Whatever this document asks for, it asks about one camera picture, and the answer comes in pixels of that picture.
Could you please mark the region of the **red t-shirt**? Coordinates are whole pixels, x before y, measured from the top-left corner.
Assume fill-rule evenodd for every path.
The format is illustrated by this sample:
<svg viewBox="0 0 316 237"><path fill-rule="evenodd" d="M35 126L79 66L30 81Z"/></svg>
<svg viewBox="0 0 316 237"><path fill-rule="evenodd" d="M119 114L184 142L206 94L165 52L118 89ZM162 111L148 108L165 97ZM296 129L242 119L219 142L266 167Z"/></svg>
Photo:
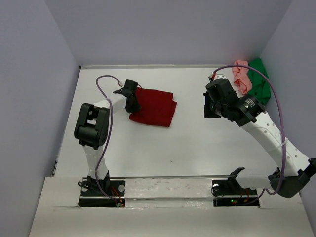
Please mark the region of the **red t-shirt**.
<svg viewBox="0 0 316 237"><path fill-rule="evenodd" d="M138 88L136 96L141 109L129 115L131 121L145 125L170 127L177 106L177 102L173 100L173 93Z"/></svg>

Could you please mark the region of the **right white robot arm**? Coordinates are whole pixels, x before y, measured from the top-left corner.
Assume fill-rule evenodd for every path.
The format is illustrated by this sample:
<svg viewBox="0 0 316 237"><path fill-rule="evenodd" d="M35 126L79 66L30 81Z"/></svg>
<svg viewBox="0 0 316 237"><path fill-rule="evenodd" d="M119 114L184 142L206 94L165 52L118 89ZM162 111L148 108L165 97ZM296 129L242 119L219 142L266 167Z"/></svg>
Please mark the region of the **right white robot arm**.
<svg viewBox="0 0 316 237"><path fill-rule="evenodd" d="M226 118L249 133L276 164L275 168L239 167L226 182L231 193L262 188L276 191L283 198L300 192L316 173L316 160L300 152L271 120L265 106L251 95L238 97L226 78L211 81L204 93L204 117Z"/></svg>

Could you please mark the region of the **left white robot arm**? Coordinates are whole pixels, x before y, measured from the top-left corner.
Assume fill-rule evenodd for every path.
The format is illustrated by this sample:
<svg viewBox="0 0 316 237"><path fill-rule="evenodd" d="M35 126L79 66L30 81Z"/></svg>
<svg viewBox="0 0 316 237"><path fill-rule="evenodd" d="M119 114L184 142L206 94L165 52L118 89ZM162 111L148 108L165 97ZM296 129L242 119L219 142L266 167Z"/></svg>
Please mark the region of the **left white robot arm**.
<svg viewBox="0 0 316 237"><path fill-rule="evenodd" d="M126 80L122 83L117 80L120 89L106 95L99 84L100 76L96 79L96 86L104 96L104 100L93 104L81 105L75 125L74 137L83 148L89 172L87 181L79 185L86 189L93 189L98 195L108 194L111 189L109 170L104 161L105 151L108 148L114 125L114 113L126 110L131 114L141 109L136 91L139 83Z"/></svg>

